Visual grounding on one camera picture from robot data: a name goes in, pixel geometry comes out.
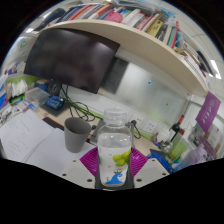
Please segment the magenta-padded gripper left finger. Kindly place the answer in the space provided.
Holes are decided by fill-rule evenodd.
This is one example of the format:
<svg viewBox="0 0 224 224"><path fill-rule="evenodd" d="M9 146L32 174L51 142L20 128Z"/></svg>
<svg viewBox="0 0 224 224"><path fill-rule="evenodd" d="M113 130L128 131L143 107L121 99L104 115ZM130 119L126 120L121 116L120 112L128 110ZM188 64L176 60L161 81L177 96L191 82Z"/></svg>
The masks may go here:
<svg viewBox="0 0 224 224"><path fill-rule="evenodd" d="M60 176L80 187L94 189L98 173L98 150L91 149L80 159L71 161Z"/></svg>

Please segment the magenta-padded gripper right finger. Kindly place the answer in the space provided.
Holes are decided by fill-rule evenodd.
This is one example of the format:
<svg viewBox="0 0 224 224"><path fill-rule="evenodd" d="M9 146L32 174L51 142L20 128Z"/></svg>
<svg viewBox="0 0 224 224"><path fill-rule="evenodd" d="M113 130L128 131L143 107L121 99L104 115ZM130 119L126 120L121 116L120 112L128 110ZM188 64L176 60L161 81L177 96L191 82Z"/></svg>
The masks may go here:
<svg viewBox="0 0 224 224"><path fill-rule="evenodd" d="M169 175L156 158L148 159L136 149L131 151L129 170L134 188L141 188Z"/></svg>

